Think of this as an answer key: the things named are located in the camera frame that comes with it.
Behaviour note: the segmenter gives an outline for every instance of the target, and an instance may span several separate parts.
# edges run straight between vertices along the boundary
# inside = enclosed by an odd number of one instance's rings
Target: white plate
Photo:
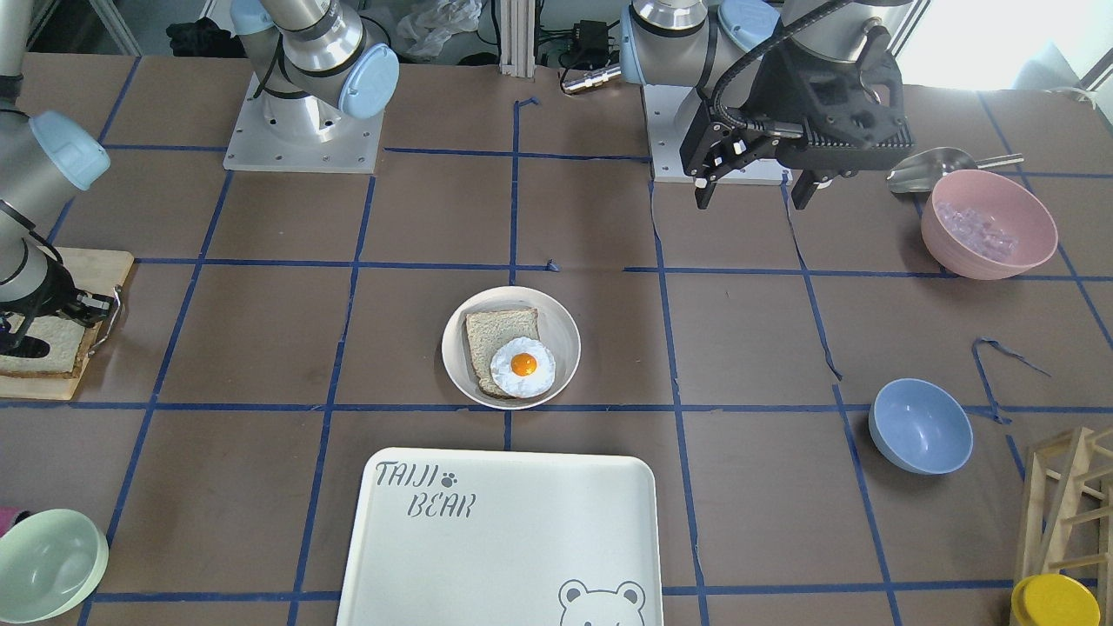
[[[663,626],[653,473],[631,457],[388,448],[337,626]]]
[[[556,361],[556,376],[549,391],[536,398],[491,398],[480,389],[479,379],[472,369],[467,351],[467,332],[464,316],[479,311],[505,311],[510,309],[538,310],[538,336],[553,353]],[[580,330],[575,320],[561,303],[552,296],[529,287],[494,287],[469,297],[449,317],[441,335],[441,358],[449,378],[464,395],[485,407],[503,410],[522,410],[536,407],[560,393],[575,374],[580,365]]]

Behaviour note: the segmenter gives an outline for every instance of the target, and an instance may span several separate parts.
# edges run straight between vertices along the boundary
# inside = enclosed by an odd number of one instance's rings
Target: pink object
[[[948,231],[940,219],[940,209],[952,215],[974,209],[973,213],[985,218],[985,232],[981,234],[1004,236],[1012,244],[1011,252],[998,256],[1003,261],[987,257],[985,251],[975,252],[969,237],[977,238],[978,234],[956,235]],[[1026,272],[1051,258],[1058,246],[1055,221],[1038,198],[1008,178],[981,169],[951,173],[935,185],[920,219],[920,231],[936,261],[955,274],[982,281]]]
[[[0,507],[0,537],[3,537],[6,532],[11,530],[12,526],[16,526],[16,522],[22,521],[29,515],[31,513],[18,507]]]

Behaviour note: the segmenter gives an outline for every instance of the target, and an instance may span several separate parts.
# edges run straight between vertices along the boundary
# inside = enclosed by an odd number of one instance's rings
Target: fried egg
[[[528,336],[506,342],[491,359],[491,376],[509,395],[533,398],[549,391],[556,363],[545,344]]]

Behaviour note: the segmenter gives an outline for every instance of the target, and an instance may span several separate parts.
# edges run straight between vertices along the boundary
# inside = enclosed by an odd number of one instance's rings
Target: bread on cutting board
[[[538,310],[512,309],[509,311],[480,311],[464,315],[467,332],[467,353],[472,369],[480,382],[480,390],[491,398],[508,400],[513,398],[495,384],[491,376],[491,360],[506,343],[520,336],[540,341],[538,335]]]

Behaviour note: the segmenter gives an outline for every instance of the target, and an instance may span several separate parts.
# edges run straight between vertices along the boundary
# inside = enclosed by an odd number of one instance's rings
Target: egg yolk
[[[538,360],[531,354],[515,354],[510,360],[510,369],[520,376],[528,376],[538,370]]]

